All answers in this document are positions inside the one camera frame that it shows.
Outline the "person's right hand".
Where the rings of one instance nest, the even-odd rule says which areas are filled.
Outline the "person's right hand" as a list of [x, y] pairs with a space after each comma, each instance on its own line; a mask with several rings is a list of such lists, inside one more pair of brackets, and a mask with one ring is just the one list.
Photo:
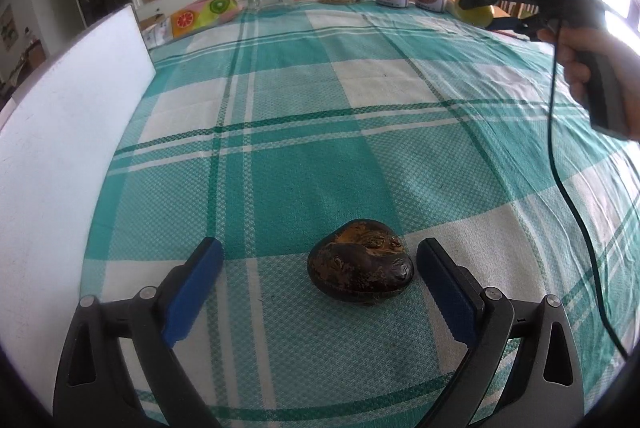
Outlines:
[[608, 32], [593, 28], [562, 28], [559, 37], [544, 28], [538, 30], [537, 37], [555, 45], [558, 52], [556, 60], [564, 68], [564, 79], [570, 94], [583, 107], [587, 107], [586, 87], [591, 72], [587, 65], [578, 60], [577, 53], [599, 53], [608, 58], [624, 89], [629, 137], [639, 141], [639, 55]]

